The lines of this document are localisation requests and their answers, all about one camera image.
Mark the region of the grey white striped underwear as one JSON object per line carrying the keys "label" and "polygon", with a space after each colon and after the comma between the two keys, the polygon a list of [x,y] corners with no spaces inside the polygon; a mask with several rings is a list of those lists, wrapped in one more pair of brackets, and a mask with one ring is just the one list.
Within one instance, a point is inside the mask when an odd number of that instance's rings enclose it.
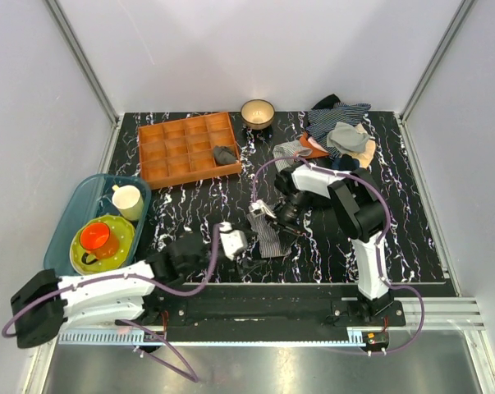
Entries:
{"label": "grey white striped underwear", "polygon": [[256,217],[249,213],[247,220],[250,223],[252,231],[256,233],[262,259],[285,257],[291,253],[291,247],[284,246],[280,241],[277,231],[268,223],[264,216]]}

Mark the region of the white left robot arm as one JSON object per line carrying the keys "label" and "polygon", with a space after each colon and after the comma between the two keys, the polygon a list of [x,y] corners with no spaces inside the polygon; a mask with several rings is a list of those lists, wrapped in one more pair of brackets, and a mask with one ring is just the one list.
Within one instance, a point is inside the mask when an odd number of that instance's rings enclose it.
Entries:
{"label": "white left robot arm", "polygon": [[87,276],[58,276],[44,269],[11,297],[12,317],[2,336],[29,349],[74,326],[136,319],[154,324],[162,313],[154,299],[199,294],[218,263],[233,255],[230,243],[218,233],[208,245],[201,235],[187,233],[125,268]]}

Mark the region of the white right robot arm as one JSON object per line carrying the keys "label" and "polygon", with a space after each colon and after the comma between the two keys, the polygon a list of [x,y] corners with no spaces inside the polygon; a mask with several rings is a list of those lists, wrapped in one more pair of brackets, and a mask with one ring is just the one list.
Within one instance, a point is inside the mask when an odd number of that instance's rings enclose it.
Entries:
{"label": "white right robot arm", "polygon": [[298,217],[321,201],[332,208],[340,230],[351,239],[358,269],[357,301],[350,307],[360,321],[375,325],[394,301],[387,285],[384,238],[391,226],[385,200],[370,173],[359,168],[336,172],[313,164],[281,170],[274,185],[284,197],[267,216],[282,242],[303,236]]}

